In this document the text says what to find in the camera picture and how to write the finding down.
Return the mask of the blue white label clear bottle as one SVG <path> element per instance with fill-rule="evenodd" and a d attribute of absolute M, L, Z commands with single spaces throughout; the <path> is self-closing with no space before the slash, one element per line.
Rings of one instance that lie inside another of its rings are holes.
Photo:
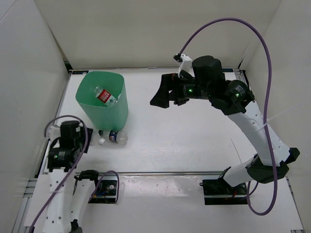
<path fill-rule="evenodd" d="M 99 135 L 96 135 L 96 136 L 92 137 L 89 145 L 90 146 L 96 146 L 96 145 L 103 146 L 104 143 L 105 143 L 105 139 L 100 137 Z"/>

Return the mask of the red label plastic bottle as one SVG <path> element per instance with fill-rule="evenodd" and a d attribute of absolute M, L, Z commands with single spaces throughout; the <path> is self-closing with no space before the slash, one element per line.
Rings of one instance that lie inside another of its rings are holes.
<path fill-rule="evenodd" d="M 95 98 L 98 99 L 105 107 L 111 107 L 117 102 L 117 99 L 101 86 L 96 86 L 93 92 L 95 94 Z"/>

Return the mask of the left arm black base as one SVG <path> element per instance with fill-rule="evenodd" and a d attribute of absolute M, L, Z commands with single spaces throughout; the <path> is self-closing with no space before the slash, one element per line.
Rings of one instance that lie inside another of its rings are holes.
<path fill-rule="evenodd" d="M 97 177 L 95 190 L 88 198 L 88 203 L 117 204 L 120 195 L 120 177 L 109 170 Z"/>

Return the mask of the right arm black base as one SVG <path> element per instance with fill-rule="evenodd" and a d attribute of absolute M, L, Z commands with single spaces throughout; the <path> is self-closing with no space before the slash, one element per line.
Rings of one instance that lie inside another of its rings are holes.
<path fill-rule="evenodd" d="M 205 179 L 199 185 L 203 188 L 205 205 L 247 204 L 246 183 L 231 187 L 223 179 Z"/>

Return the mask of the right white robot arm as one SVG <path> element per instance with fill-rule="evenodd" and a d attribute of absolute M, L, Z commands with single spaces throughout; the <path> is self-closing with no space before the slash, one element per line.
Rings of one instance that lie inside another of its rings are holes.
<path fill-rule="evenodd" d="M 150 104 L 168 108 L 170 102 L 185 104 L 190 99 L 208 100 L 211 106 L 228 116 L 250 141 L 256 155 L 239 166 L 230 167 L 219 177 L 218 188 L 224 194 L 248 181 L 273 182 L 282 179 L 289 171 L 300 152 L 289 148 L 269 125 L 263 122 L 252 91 L 239 80 L 226 80 L 221 61 L 206 55 L 195 60 L 187 56 L 177 73 L 163 74 L 159 89 Z"/>

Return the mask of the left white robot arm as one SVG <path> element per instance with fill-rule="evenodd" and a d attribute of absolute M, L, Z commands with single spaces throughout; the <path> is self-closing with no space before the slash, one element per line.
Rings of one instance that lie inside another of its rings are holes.
<path fill-rule="evenodd" d="M 60 126 L 50 122 L 44 136 L 51 141 L 47 156 L 50 197 L 41 207 L 29 231 L 35 231 L 35 224 L 46 211 L 42 228 L 44 233 L 81 233 L 79 224 L 91 194 L 101 191 L 102 182 L 95 170 L 83 171 L 79 176 L 75 170 L 82 155 L 87 153 L 92 141 L 93 130 L 85 126 L 78 117 L 64 121 Z"/>

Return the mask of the Pepsi label plastic bottle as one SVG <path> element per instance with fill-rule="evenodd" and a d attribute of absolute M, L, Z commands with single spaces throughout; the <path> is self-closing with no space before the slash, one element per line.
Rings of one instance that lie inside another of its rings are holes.
<path fill-rule="evenodd" d="M 114 144 L 118 144 L 121 146 L 124 146 L 127 144 L 128 136 L 125 131 L 116 131 L 116 130 L 110 130 L 110 131 L 103 131 L 99 130 L 98 134 L 100 136 L 99 144 L 103 145 L 104 142 L 111 142 Z"/>

